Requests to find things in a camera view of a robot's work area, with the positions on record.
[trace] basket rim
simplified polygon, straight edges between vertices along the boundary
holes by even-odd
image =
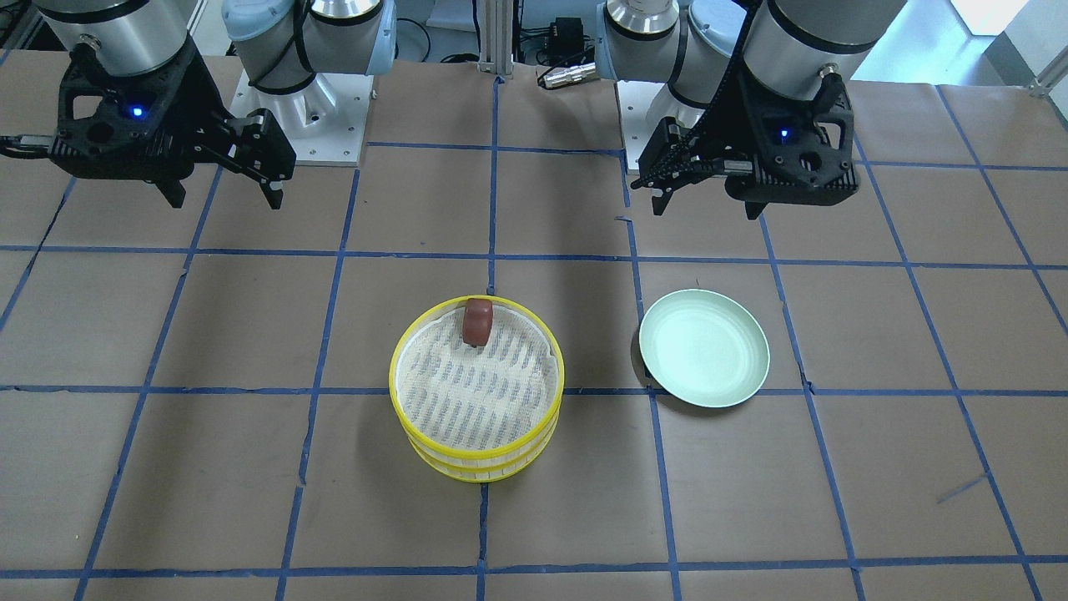
[[[491,449],[484,450],[471,450],[471,449],[457,449],[449,447],[431,440],[429,437],[424,434],[415,427],[414,424],[408,418],[404,410],[400,407],[399,394],[397,393],[396,386],[396,370],[397,363],[400,360],[400,352],[404,350],[405,345],[408,339],[415,333],[418,328],[423,326],[423,322],[445,310],[455,310],[464,306],[468,300],[472,298],[480,298],[490,300],[493,304],[503,305],[509,310],[519,312],[524,317],[529,318],[534,325],[541,331],[541,334],[549,339],[549,345],[552,347],[553,357],[556,360],[556,391],[553,395],[552,402],[549,406],[549,410],[545,413],[545,416],[538,422],[537,426],[532,428],[529,432],[516,439],[515,441]],[[400,420],[400,425],[404,427],[405,431],[414,437],[420,443],[426,445],[427,447],[456,459],[469,459],[469,460],[484,460],[493,459],[498,456],[509,454],[514,450],[521,448],[527,443],[533,441],[552,421],[553,415],[560,411],[560,404],[564,396],[564,357],[560,351],[560,345],[556,343],[556,338],[552,335],[552,331],[549,327],[541,321],[540,318],[535,316],[530,310],[523,307],[515,300],[509,300],[507,298],[502,298],[500,296],[491,296],[487,294],[472,294],[468,296],[457,296],[456,298],[450,298],[443,303],[439,303],[434,307],[423,312],[415,321],[411,322],[411,326],[405,331],[404,335],[400,336],[400,341],[397,342],[396,348],[393,350],[393,359],[390,361],[390,400],[393,402],[393,411],[397,414]]]

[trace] blue grid line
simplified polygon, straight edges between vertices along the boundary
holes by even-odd
[[[389,395],[389,389],[345,389],[345,388],[331,388],[331,386],[320,386],[319,395],[337,395],[337,396],[356,396],[356,397],[380,397]]]
[[[178,300],[182,298],[182,290],[185,289],[186,281],[189,278],[189,269],[195,256],[197,244],[200,242],[201,234],[204,232],[204,223],[207,222],[207,215],[211,210],[216,191],[219,189],[219,179],[222,177],[222,168],[215,170],[215,178],[211,180],[211,188],[208,190],[207,199],[204,201],[204,208],[201,210],[200,220],[197,222],[197,230],[193,232],[192,240],[186,252],[186,259],[183,263],[183,273],[178,276],[174,285],[174,292],[171,295],[171,304],[167,309],[159,336],[156,338],[156,347],[152,352],[152,360],[148,362],[148,369],[144,375],[144,382],[141,385],[141,393],[138,395],[137,405],[134,407],[134,414],[130,416],[129,426],[126,429],[126,438],[123,441],[122,452],[119,454],[119,465],[115,475],[111,479],[111,487],[100,510],[100,519],[96,524],[96,533],[93,535],[93,542],[89,548],[85,557],[84,573],[78,580],[78,587],[75,590],[74,601],[82,601],[85,597],[85,587],[89,585],[89,572],[96,564],[96,555],[100,551],[100,542],[104,540],[104,532],[108,527],[108,519],[111,517],[111,509],[114,507],[115,497],[119,494],[119,485],[122,483],[123,474],[126,472],[126,462],[134,446],[134,437],[137,434],[137,427],[141,421],[141,413],[144,411],[145,400],[148,398],[148,388],[152,386],[152,379],[156,376],[156,367],[159,365],[159,358],[163,353],[163,344],[167,343],[167,335],[174,321],[174,315],[178,309]]]
[[[842,529],[842,541],[846,549],[846,559],[848,562],[850,573],[853,578],[853,588],[857,590],[858,601],[865,601],[866,596],[864,594],[864,584],[861,582],[860,565],[857,563],[857,551],[853,548],[852,534],[849,531],[849,522],[846,519],[846,508],[842,503],[842,493],[838,490],[838,480],[834,475],[834,466],[831,463],[831,453],[827,448],[827,440],[823,437],[823,427],[819,422],[819,412],[816,411],[816,401],[813,398],[811,391],[811,383],[804,371],[804,362],[801,359],[801,347],[798,343],[797,331],[794,329],[794,319],[790,316],[789,304],[786,300],[786,287],[783,285],[783,276],[779,270],[779,260],[775,258],[775,249],[771,243],[771,231],[768,228],[768,221],[761,215],[760,221],[760,232],[764,234],[764,244],[768,249],[768,259],[771,262],[771,274],[775,279],[775,288],[779,290],[779,300],[783,304],[783,319],[786,322],[786,332],[790,338],[790,348],[794,351],[794,360],[798,364],[798,370],[802,383],[804,384],[804,400],[805,406],[808,409],[808,418],[812,421],[813,433],[816,438],[816,444],[819,447],[819,456],[823,462],[823,472],[827,474],[827,483],[831,489],[831,499],[834,501],[834,511],[838,516],[838,525]]]
[[[567,154],[567,155],[600,155],[617,157],[624,154],[623,149],[614,148],[539,148],[532,146],[499,146],[501,152],[519,152],[534,154]]]
[[[367,142],[368,146],[381,146],[391,148],[434,148],[434,149],[477,149],[488,151],[492,146],[485,144],[435,144],[424,142]]]
[[[1068,565],[1066,555],[946,555],[925,557],[865,557],[855,562],[861,568],[916,567],[916,566],[1012,566],[1028,564]],[[750,562],[680,562],[681,572],[710,571],[774,571],[805,569],[850,568],[847,559],[786,559]],[[638,564],[522,564],[486,568],[486,574],[574,574],[604,572],[669,572],[665,562]],[[277,578],[281,568],[230,568],[223,570],[177,570],[157,568],[151,570],[94,569],[90,580],[115,579],[226,579]],[[290,568],[288,576],[396,576],[396,575],[477,575],[477,566],[345,566]],[[84,574],[78,569],[0,570],[0,580],[70,580]]]
[[[623,189],[626,190],[626,179],[622,184]],[[638,326],[641,328],[642,320],[645,319],[645,298],[642,294],[642,274],[638,263],[638,236],[634,232],[634,222],[630,219],[626,219],[624,222],[627,223],[630,265],[634,280],[634,306],[638,311]],[[675,519],[671,511],[671,492],[668,488],[668,462],[664,459],[663,431],[660,428],[660,408],[657,405],[657,392],[651,386],[646,388],[645,394],[649,398],[653,443],[657,453],[657,476],[660,481],[660,505],[664,517],[664,539],[668,548],[668,569],[671,572],[672,598],[674,601],[682,601],[682,581],[678,575],[678,553],[675,549]]]
[[[981,167],[993,171],[1068,171],[1068,167],[1020,167],[1017,164],[983,164]]]
[[[11,393],[81,393],[94,395],[138,394],[141,386],[66,386],[47,384],[2,384],[0,392]]]
[[[496,88],[494,88],[494,115],[499,113],[499,102],[497,101]],[[622,148],[546,148],[546,147],[534,147],[534,146],[502,146],[498,144],[498,138],[496,136],[497,121],[493,122],[494,131],[492,137],[492,142],[489,145],[486,144],[446,144],[446,143],[435,143],[435,142],[387,142],[387,141],[376,141],[367,142],[368,146],[379,146],[379,147],[393,147],[393,148],[422,148],[422,149],[467,149],[467,151],[500,151],[500,152],[511,152],[511,153],[533,153],[533,154],[566,154],[566,155],[602,155],[602,156],[621,156],[624,154]]]
[[[869,389],[819,389],[812,388],[815,395],[826,397],[1068,397],[1068,391],[1000,391],[1000,390],[869,390]]]
[[[909,162],[904,160],[866,160],[861,158],[863,164],[873,167],[909,167],[913,169],[989,169],[994,171],[1068,171],[1068,167],[1049,165],[1020,165],[1020,164],[963,164],[957,162]]]
[[[312,250],[312,249],[269,249],[269,248],[201,248],[198,254],[239,254],[239,255],[267,255],[267,256],[336,256],[336,250]]]
[[[483,252],[398,252],[374,250],[346,250],[345,256],[354,258],[468,258],[473,260],[489,258],[489,254]]]
[[[923,168],[923,169],[975,169],[974,164],[965,164],[960,162],[909,162],[907,160],[868,160],[863,155],[860,161],[862,164],[870,164],[873,167],[912,167],[912,168]]]
[[[308,429],[312,430],[314,421],[309,417]],[[301,456],[301,464],[303,464],[303,457],[307,457],[307,453]],[[293,490],[293,505],[289,506],[289,522],[285,531],[285,547],[282,549],[282,566],[279,568],[278,572],[278,584],[274,587],[274,600],[282,601],[285,599],[285,588],[289,582],[289,565],[293,562],[293,545],[296,543],[297,539],[297,522],[300,519],[300,506],[304,501],[304,480],[300,480],[300,485]]]
[[[360,188],[360,170],[352,172],[352,184],[349,187],[348,207],[345,210],[345,223],[342,226],[341,241],[334,252],[334,272],[330,282],[330,296],[327,300],[326,317],[323,320],[323,338],[319,343],[319,358],[315,363],[315,379],[312,382],[311,400],[308,404],[308,432],[300,450],[300,466],[297,471],[298,484],[293,493],[293,507],[289,511],[289,524],[285,534],[285,547],[282,551],[282,571],[278,576],[278,587],[274,599],[285,599],[286,580],[293,558],[293,545],[297,538],[297,522],[300,518],[300,506],[304,497],[304,487],[308,486],[308,463],[312,454],[312,441],[315,434],[315,418],[318,414],[319,395],[323,386],[323,373],[326,369],[327,352],[330,349],[330,335],[333,330],[334,311],[337,307],[337,290],[341,288],[341,275],[345,268],[345,248],[348,246],[348,235],[352,226],[352,212],[356,210],[356,196]]]
[[[478,564],[475,600],[486,601],[486,551],[489,539],[489,485],[482,485],[478,502]]]
[[[77,393],[87,395],[127,395],[140,393],[141,386],[98,386],[98,385],[64,385],[64,384],[0,384],[0,392],[16,393]],[[993,389],[975,389],[953,391],[949,389],[820,389],[812,385],[812,393],[826,397],[1068,397],[1068,391],[1010,391]],[[389,389],[354,389],[354,388],[319,388],[319,395],[372,397],[390,394]],[[656,395],[670,395],[663,389],[653,389]],[[649,389],[564,389],[567,396],[643,396]],[[150,395],[261,395],[261,396],[304,396],[311,395],[312,389],[237,389],[237,388],[184,388],[184,386],[150,386]],[[804,395],[803,389],[761,389],[754,396],[785,397]]]
[[[675,520],[671,511],[671,492],[668,489],[668,462],[664,457],[663,431],[660,427],[660,408],[657,395],[649,393],[649,413],[653,416],[653,442],[657,449],[657,474],[660,479],[660,502],[664,512],[664,535],[668,539],[668,570],[671,572],[672,595],[682,601],[682,581],[678,574],[678,552],[675,549]]]
[[[3,313],[0,314],[0,333],[3,333],[3,329],[7,326],[7,320],[11,319],[12,312],[15,311],[15,303],[18,302],[18,297],[22,294],[22,289],[26,287],[26,282],[30,279],[30,273],[33,271],[33,266],[37,264],[37,256],[41,255],[41,248],[45,244],[45,240],[48,239],[48,234],[52,233],[52,227],[56,226],[56,220],[60,217],[60,210],[66,206],[66,201],[70,197],[70,192],[74,190],[74,184],[77,179],[70,177],[67,181],[67,187],[63,190],[63,195],[60,196],[60,202],[56,205],[56,212],[52,213],[51,221],[48,222],[48,226],[45,227],[45,235],[41,237],[41,241],[37,242],[33,255],[30,256],[30,260],[26,264],[22,269],[22,275],[18,278],[18,283],[15,284],[15,289],[12,290],[11,297],[7,299],[7,304],[4,306]]]
[[[864,146],[861,145],[860,139],[854,140],[854,142],[857,144],[858,152],[861,157],[864,158],[866,154],[864,152]],[[998,481],[990,469],[990,463],[987,461],[987,454],[983,450],[983,443],[979,441],[978,432],[975,430],[975,425],[972,423],[972,417],[968,411],[968,407],[964,405],[964,397],[959,393],[960,388],[957,385],[957,379],[954,376],[953,366],[949,365],[948,355],[945,352],[945,348],[942,346],[942,339],[938,334],[938,330],[934,328],[934,321],[927,307],[927,302],[924,299],[923,291],[920,289],[920,282],[916,280],[916,274],[912,267],[908,264],[908,254],[905,251],[905,246],[901,243],[901,238],[897,233],[897,227],[894,225],[894,220],[890,216],[890,209],[888,208],[886,201],[882,195],[882,188],[879,187],[879,181],[875,177],[875,171],[873,171],[871,165],[866,165],[866,169],[868,178],[871,180],[871,189],[875,191],[876,199],[879,201],[879,206],[882,208],[882,213],[886,219],[890,233],[894,237],[894,243],[897,246],[897,251],[901,255],[901,260],[906,263],[905,270],[909,275],[909,282],[912,284],[912,290],[916,296],[916,302],[920,304],[920,310],[924,315],[924,320],[927,322],[927,329],[930,332],[931,341],[933,341],[934,348],[938,350],[939,359],[942,361],[942,367],[945,369],[946,378],[949,380],[949,386],[953,389],[954,396],[957,399],[957,405],[960,408],[964,425],[968,427],[968,433],[972,438],[972,444],[975,446],[975,452],[983,465],[983,471],[987,474],[987,480],[990,484],[990,491],[994,495],[994,501],[998,502],[998,509],[1001,511],[1002,519],[1005,522],[1005,527],[1008,531],[1009,538],[1012,540],[1012,545],[1016,549],[1017,555],[1023,557],[1024,551],[1023,545],[1020,542],[1020,537],[1016,532],[1016,527],[1012,525],[1012,518],[1008,513],[1008,507],[1005,505],[1005,500],[1002,497],[1001,489],[999,488]],[[1035,601],[1042,601],[1042,594],[1038,590],[1038,584],[1035,582],[1035,575],[1032,573],[1031,566],[1025,560],[1022,562],[1022,565],[1024,574],[1027,576],[1027,583],[1031,585],[1031,590],[1035,596]]]
[[[42,246],[43,252],[107,252],[107,253],[130,253],[130,254],[186,254],[188,248],[169,248],[151,246],[78,246],[66,243],[50,243]]]
[[[1008,210],[1005,209],[1005,204],[1001,200],[1001,195],[998,194],[998,190],[994,189],[993,181],[990,180],[990,175],[984,168],[983,163],[979,161],[979,155],[975,153],[975,148],[972,146],[972,142],[964,135],[964,128],[961,127],[960,121],[957,120],[956,113],[953,112],[953,107],[949,106],[949,100],[946,99],[945,93],[942,92],[941,86],[934,88],[938,91],[938,95],[942,98],[942,104],[945,106],[946,112],[949,113],[949,118],[953,120],[954,126],[957,128],[957,132],[960,133],[960,138],[964,141],[964,145],[968,146],[969,154],[972,155],[972,159],[975,161],[976,167],[979,169],[979,174],[983,175],[983,180],[986,181],[987,188],[990,190],[990,195],[993,196],[994,203],[998,204],[998,209],[1001,210],[1002,218],[1005,219],[1005,224],[1008,225],[1008,230],[1012,232],[1012,239],[1016,240],[1016,244],[1020,247],[1020,252],[1023,253],[1023,259],[1027,262],[1027,266],[1031,267],[1032,274],[1035,275],[1035,280],[1038,281],[1038,286],[1042,288],[1042,294],[1046,296],[1046,302],[1050,304],[1050,309],[1053,310],[1053,315],[1056,316],[1057,322],[1061,325],[1061,330],[1068,335],[1068,323],[1065,323],[1065,318],[1061,315],[1061,311],[1057,310],[1057,304],[1053,300],[1053,296],[1050,294],[1048,287],[1046,287],[1046,282],[1042,281],[1041,273],[1035,269],[1035,262],[1031,259],[1031,253],[1027,252],[1027,248],[1023,244],[1023,238],[1020,237],[1020,233],[1016,230],[1016,225],[1012,224],[1012,219],[1008,216]]]
[[[493,78],[493,113],[489,154],[489,250],[486,259],[486,294],[497,294],[497,165],[500,156],[498,139],[500,135],[501,83],[504,78]]]
[[[36,247],[28,244],[0,246],[0,251],[32,251]],[[45,244],[42,252],[104,252],[104,253],[167,253],[185,254],[184,248],[124,247],[124,246],[67,246]],[[333,250],[312,249],[268,249],[268,248],[198,248],[197,254],[234,254],[234,255],[266,255],[266,256],[334,256]],[[489,252],[419,252],[395,250],[346,250],[345,256],[368,258],[446,258],[472,260],[600,260],[625,262],[631,256],[622,254],[541,254],[541,253],[489,253]],[[767,258],[759,256],[658,256],[639,255],[640,263],[710,263],[710,264],[744,264],[768,265]],[[1068,265],[1052,263],[1014,264],[1014,263],[944,263],[944,262],[912,262],[901,260],[865,260],[837,258],[776,258],[780,265],[807,265],[830,267],[924,267],[932,269],[1016,269],[1016,270],[1068,270]]]

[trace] metal base plate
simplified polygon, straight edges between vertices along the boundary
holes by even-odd
[[[289,138],[297,152],[297,164],[321,167],[359,167],[363,151],[363,136],[371,109],[372,86],[375,78],[370,75],[324,74],[337,95],[341,114],[334,127],[310,138]],[[241,72],[237,91],[230,104],[230,111],[245,116],[260,108],[255,106],[256,91],[249,88],[249,76]]]
[[[649,142],[656,124],[649,125],[645,114],[653,105],[663,83],[649,81],[618,81],[616,97],[619,99],[619,126],[627,148],[627,171],[638,173],[638,157]]]

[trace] white wall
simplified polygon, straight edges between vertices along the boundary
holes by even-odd
[[[1068,46],[1068,1],[1031,0],[1008,23],[1005,35],[1031,70],[1039,73]],[[1061,112],[1068,114],[1068,80],[1054,88],[1051,96]]]

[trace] black electronic device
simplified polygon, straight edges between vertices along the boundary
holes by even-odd
[[[548,64],[572,66],[582,64],[586,47],[582,31],[582,19],[578,17],[556,17],[549,25],[549,35],[545,44]]]

